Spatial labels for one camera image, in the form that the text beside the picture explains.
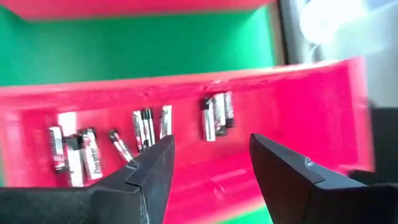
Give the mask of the green table mat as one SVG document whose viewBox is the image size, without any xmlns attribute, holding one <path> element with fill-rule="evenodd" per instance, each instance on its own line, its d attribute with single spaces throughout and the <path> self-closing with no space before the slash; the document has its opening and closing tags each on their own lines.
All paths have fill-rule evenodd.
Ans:
<svg viewBox="0 0 398 224">
<path fill-rule="evenodd" d="M 269 11 L 29 22 L 0 6 L 0 86 L 273 67 Z"/>
</svg>

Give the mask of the black aluminium table frame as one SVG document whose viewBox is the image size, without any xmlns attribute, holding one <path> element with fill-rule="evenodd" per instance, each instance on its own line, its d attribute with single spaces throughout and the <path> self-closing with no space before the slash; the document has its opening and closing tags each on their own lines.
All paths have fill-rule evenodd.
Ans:
<svg viewBox="0 0 398 224">
<path fill-rule="evenodd" d="M 310 0 L 278 0 L 280 24 L 288 64 L 313 62 L 313 44 L 304 38 L 300 15 Z"/>
</svg>

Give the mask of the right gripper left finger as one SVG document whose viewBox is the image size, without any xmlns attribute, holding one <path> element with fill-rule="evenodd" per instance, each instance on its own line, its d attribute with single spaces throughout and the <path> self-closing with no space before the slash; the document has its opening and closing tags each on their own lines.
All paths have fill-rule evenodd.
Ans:
<svg viewBox="0 0 398 224">
<path fill-rule="evenodd" d="M 0 188 L 0 224 L 162 224 L 174 161 L 168 135 L 89 187 Z"/>
</svg>

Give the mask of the red plastic bin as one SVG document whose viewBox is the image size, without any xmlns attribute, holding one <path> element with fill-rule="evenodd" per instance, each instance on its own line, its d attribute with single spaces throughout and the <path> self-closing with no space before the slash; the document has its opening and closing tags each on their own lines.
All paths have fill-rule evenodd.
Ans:
<svg viewBox="0 0 398 224">
<path fill-rule="evenodd" d="M 234 122 L 206 141 L 202 99 L 232 92 Z M 216 223 L 265 204 L 249 156 L 262 134 L 342 174 L 373 170 L 366 72 L 361 58 L 274 69 L 171 77 L 0 87 L 0 186 L 64 187 L 47 129 L 92 127 L 104 175 L 125 161 L 108 133 L 137 152 L 132 112 L 150 107 L 154 124 L 172 106 L 175 173 L 164 224 Z"/>
<path fill-rule="evenodd" d="M 0 0 L 26 20 L 81 19 L 257 9 L 276 0 Z"/>
</svg>

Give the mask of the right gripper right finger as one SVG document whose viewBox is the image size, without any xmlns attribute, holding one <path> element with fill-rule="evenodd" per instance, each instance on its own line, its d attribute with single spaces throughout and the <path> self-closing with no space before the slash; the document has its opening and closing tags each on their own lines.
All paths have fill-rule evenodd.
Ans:
<svg viewBox="0 0 398 224">
<path fill-rule="evenodd" d="M 274 224 L 398 224 L 398 185 L 366 185 L 261 134 L 252 167 Z"/>
</svg>

